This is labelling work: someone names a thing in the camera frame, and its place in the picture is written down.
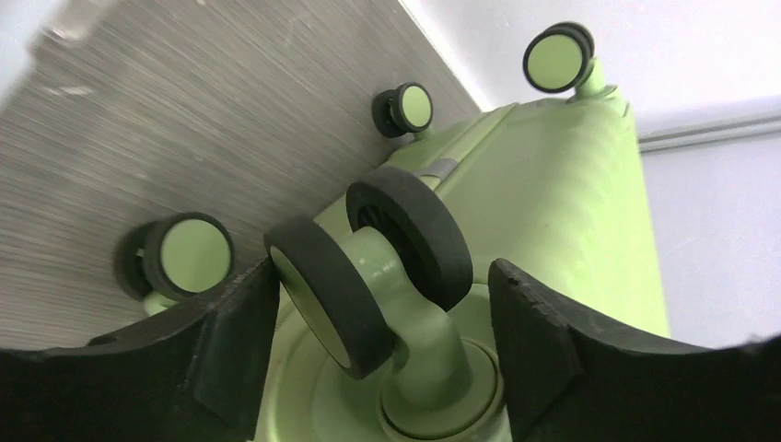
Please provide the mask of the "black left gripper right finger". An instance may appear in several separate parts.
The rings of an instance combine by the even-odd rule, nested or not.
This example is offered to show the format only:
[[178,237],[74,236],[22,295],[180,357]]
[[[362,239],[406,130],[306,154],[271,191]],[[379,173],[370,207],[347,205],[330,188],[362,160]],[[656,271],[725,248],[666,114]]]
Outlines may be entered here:
[[516,441],[776,441],[780,340],[707,349],[615,320],[504,259],[490,312]]

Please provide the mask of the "green hard-shell suitcase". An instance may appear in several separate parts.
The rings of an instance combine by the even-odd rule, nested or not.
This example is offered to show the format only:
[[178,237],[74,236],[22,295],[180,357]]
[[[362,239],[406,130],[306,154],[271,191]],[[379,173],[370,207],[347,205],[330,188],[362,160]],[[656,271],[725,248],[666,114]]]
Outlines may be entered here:
[[580,23],[536,36],[523,73],[544,93],[432,134],[417,83],[378,94],[385,137],[414,141],[313,219],[273,234],[269,296],[230,310],[214,362],[248,368],[207,394],[250,441],[503,441],[489,327],[497,258],[653,332],[668,329],[635,121]]

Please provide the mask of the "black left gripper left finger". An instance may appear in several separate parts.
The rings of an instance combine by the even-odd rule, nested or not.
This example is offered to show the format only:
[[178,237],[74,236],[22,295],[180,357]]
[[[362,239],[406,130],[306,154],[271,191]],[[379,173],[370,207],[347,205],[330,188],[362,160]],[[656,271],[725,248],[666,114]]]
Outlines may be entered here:
[[270,260],[77,348],[1,353],[5,441],[250,441],[279,306]]

